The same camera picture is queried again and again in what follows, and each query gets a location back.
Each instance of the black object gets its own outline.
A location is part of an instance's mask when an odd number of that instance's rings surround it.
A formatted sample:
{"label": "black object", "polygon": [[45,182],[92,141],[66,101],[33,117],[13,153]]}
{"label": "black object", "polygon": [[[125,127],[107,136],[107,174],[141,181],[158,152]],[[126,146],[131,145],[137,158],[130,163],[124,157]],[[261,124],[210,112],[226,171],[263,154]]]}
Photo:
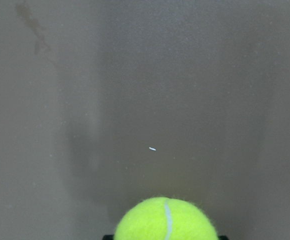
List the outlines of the black object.
{"label": "black object", "polygon": [[[218,236],[219,240],[229,240],[227,236]],[[104,235],[102,240],[114,240],[114,235]]]}

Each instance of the yellow-green tennis ball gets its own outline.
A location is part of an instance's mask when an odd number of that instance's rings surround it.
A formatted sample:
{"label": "yellow-green tennis ball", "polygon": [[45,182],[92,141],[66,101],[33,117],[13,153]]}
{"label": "yellow-green tennis ball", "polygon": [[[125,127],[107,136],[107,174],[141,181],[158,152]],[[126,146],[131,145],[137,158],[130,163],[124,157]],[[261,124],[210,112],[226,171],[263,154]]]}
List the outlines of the yellow-green tennis ball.
{"label": "yellow-green tennis ball", "polygon": [[153,197],[129,210],[114,240],[218,240],[208,217],[193,204]]}

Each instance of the stain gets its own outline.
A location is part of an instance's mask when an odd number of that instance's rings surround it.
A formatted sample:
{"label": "stain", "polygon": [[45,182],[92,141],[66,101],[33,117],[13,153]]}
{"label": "stain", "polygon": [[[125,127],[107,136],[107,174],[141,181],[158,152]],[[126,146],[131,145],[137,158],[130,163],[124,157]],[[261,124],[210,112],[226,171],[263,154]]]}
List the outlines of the stain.
{"label": "stain", "polygon": [[32,11],[26,0],[23,3],[15,4],[15,11],[17,16],[23,21],[26,27],[31,29],[31,31],[36,36],[36,41],[34,45],[34,53],[37,55],[40,51],[50,52],[51,47],[46,43],[43,31],[45,30],[37,20],[33,17]]}

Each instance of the tennis ball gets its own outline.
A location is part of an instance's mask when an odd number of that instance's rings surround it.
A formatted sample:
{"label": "tennis ball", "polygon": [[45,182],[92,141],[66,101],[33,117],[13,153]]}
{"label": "tennis ball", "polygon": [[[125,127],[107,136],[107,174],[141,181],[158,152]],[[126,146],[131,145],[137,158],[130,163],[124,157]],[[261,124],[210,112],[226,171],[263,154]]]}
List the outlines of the tennis ball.
{"label": "tennis ball", "polygon": [[208,217],[193,204],[153,197],[125,214],[114,240],[218,240],[218,236]]}

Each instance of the gray floor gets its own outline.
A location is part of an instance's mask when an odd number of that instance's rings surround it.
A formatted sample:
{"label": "gray floor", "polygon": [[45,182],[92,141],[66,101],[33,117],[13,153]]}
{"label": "gray floor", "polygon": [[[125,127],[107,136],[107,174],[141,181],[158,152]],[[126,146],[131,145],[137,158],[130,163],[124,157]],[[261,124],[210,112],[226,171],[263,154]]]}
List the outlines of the gray floor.
{"label": "gray floor", "polygon": [[0,240],[100,240],[162,195],[290,239],[290,0],[22,1],[0,0]]}

